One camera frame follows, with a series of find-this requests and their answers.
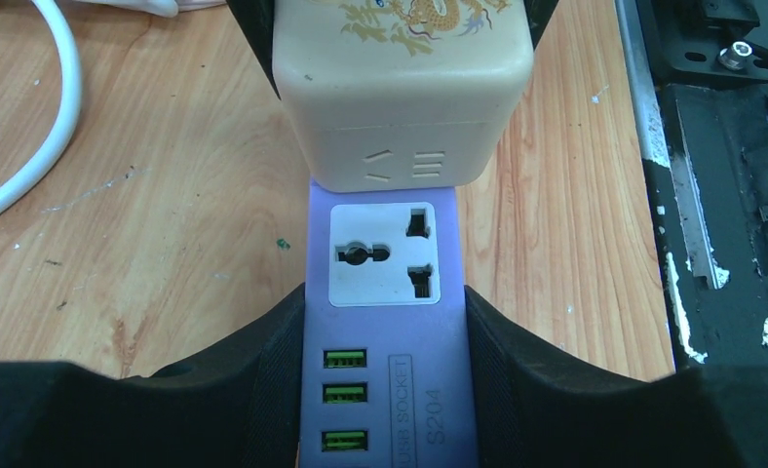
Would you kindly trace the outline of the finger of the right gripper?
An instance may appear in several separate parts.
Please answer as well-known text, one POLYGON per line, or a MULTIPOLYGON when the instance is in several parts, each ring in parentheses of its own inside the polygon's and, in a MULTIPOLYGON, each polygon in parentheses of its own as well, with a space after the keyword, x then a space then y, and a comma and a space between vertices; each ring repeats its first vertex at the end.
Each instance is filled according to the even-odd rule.
POLYGON ((272 68, 276 1, 226 0, 226 4, 246 37, 276 98, 281 99, 272 68))
POLYGON ((533 48, 538 46, 558 3, 558 0, 525 0, 525 11, 533 48))

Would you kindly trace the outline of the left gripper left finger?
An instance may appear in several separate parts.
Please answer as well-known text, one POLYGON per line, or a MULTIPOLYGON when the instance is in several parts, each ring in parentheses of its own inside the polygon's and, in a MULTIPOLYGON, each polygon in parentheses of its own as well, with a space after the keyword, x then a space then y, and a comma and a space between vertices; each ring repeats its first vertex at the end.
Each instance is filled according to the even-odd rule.
POLYGON ((292 467, 304 290, 150 376, 0 362, 0 467, 292 467))

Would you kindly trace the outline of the beige dragon cube adapter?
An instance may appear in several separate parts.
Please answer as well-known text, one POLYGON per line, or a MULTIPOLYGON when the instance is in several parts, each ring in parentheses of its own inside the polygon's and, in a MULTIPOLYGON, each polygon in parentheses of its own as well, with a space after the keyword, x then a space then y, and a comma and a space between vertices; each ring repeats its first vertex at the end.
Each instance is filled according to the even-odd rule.
POLYGON ((273 75, 332 192, 477 179, 532 73, 521 1, 280 1, 273 75))

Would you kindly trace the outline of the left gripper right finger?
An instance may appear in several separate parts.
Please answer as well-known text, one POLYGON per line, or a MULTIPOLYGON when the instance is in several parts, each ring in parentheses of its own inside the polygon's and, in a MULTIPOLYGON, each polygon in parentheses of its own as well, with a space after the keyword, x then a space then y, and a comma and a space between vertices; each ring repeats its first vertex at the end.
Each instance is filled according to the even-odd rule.
POLYGON ((768 467, 768 367, 642 382, 585 362, 472 289, 465 312, 483 467, 768 467))

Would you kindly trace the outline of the purple USB power strip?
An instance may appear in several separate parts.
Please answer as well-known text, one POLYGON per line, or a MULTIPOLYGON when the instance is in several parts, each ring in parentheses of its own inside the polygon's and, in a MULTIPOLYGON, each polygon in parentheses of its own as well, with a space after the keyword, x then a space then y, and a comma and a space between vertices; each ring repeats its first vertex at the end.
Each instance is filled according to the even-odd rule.
POLYGON ((311 186, 299 463, 479 465, 452 188, 311 186))

